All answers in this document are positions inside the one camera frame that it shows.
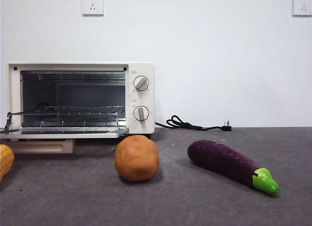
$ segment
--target toy vegetable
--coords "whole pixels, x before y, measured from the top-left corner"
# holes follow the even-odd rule
[[[148,180],[158,172],[157,145],[142,135],[127,137],[118,144],[114,163],[119,175],[126,180]]]
[[[280,187],[267,169],[226,145],[213,141],[196,141],[189,146],[187,154],[195,164],[206,169],[271,195],[280,193]]]
[[[10,147],[4,144],[0,144],[0,146],[0,180],[2,180],[5,174],[7,174],[11,170],[14,161],[14,154]]]

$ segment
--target green eggplant cap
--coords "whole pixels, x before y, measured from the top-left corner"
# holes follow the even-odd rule
[[[258,175],[253,175],[253,185],[256,188],[271,195],[277,195],[280,193],[279,185],[272,179],[272,175],[267,169],[259,168],[254,172]]]

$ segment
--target yellow squash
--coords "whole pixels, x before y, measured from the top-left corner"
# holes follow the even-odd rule
[[[0,144],[1,151],[0,151],[0,180],[3,179],[6,173],[11,170],[13,161],[14,161],[14,153],[10,149],[10,147]]]

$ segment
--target cream toaster oven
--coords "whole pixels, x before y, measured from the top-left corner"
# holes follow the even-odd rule
[[[3,144],[72,153],[75,139],[154,133],[154,66],[145,62],[10,63]]]

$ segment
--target wire rack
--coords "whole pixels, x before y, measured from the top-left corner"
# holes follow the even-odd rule
[[[125,111],[117,106],[45,106],[33,112],[17,112],[11,115],[120,115]]]
[[[124,74],[37,74],[39,81],[125,83]]]
[[[44,106],[33,112],[8,113],[5,131],[9,131],[12,116],[47,116],[42,119],[40,127],[89,127],[89,126],[119,126],[125,125],[125,119],[119,115],[125,112],[122,105],[117,106]],[[98,118],[100,115],[111,115],[112,118]]]

